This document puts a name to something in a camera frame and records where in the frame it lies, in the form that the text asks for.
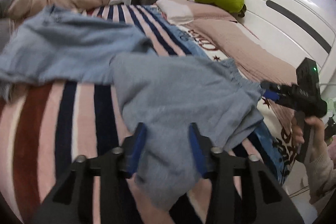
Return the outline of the person's right sleeve forearm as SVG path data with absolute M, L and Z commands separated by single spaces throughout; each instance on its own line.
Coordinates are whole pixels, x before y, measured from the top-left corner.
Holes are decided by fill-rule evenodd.
M 305 165 L 310 188 L 310 203 L 314 204 L 335 188 L 335 166 L 326 143 L 314 148 Z

